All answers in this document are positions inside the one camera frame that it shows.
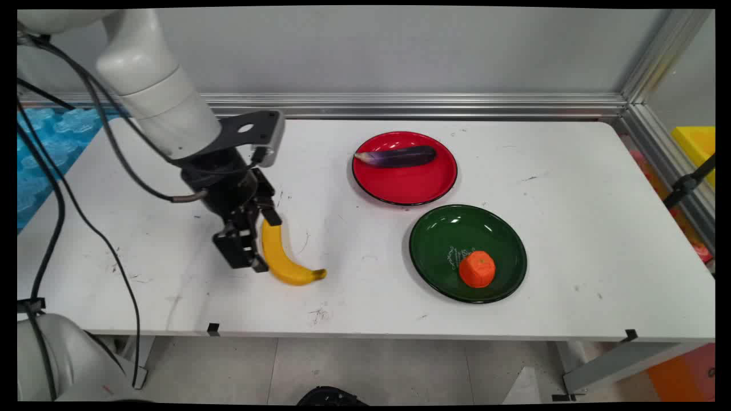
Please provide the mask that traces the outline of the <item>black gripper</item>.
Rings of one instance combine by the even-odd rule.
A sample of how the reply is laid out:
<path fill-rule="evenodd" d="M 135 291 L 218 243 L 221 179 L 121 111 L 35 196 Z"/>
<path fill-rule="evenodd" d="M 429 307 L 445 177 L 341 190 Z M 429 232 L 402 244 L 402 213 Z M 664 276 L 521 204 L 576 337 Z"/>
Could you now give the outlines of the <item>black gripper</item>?
<path fill-rule="evenodd" d="M 181 169 L 183 181 L 193 190 L 206 190 L 204 205 L 221 217 L 224 227 L 212 236 L 212 243 L 232 269 L 269 271 L 256 244 L 256 220 L 262 214 L 269 226 L 277 227 L 282 225 L 282 218 L 272 201 L 275 190 L 257 168 L 266 153 L 255 150 L 247 164 L 236 150 L 218 151 L 196 159 L 218 166 L 212 171 L 190 164 Z"/>

